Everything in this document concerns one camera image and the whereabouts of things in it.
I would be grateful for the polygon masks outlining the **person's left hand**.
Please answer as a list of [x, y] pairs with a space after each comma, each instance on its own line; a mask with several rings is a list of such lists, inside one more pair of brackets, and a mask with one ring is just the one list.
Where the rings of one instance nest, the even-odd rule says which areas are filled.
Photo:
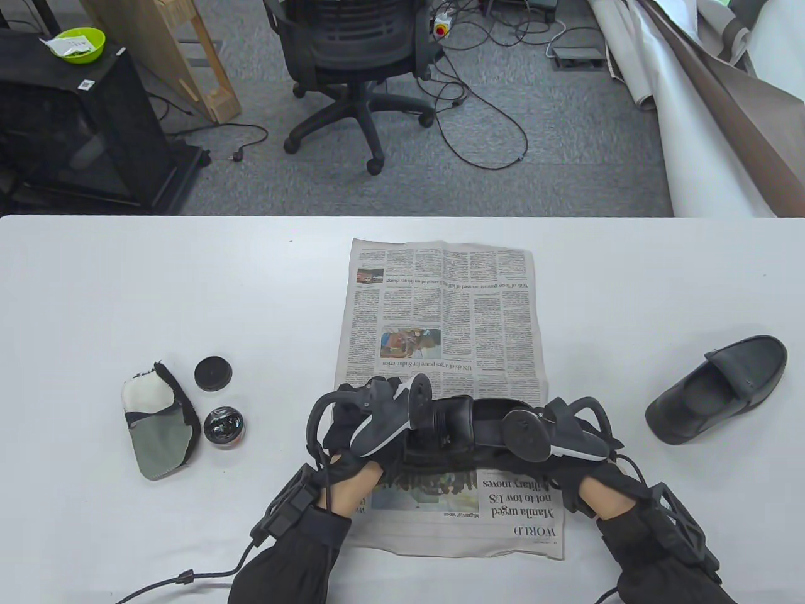
[[405, 440], [405, 435], [402, 433], [371, 456], [360, 457], [351, 452], [350, 441], [353, 433], [368, 417], [368, 414], [359, 410], [353, 403], [338, 402], [333, 406], [333, 421], [324, 437], [323, 448], [330, 454], [331, 460], [335, 455], [340, 456], [340, 459], [335, 461], [333, 474], [330, 476], [334, 483], [342, 483], [355, 477], [371, 461], [382, 469], [380, 475], [382, 483], [391, 483], [400, 475]]

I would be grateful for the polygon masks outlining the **person's right hand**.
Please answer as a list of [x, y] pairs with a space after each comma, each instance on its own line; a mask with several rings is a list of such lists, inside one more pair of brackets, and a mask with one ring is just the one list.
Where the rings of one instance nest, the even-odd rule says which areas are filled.
[[631, 511], [652, 492], [612, 461], [552, 457], [543, 470], [547, 481], [562, 492], [567, 511], [589, 518], [612, 520]]

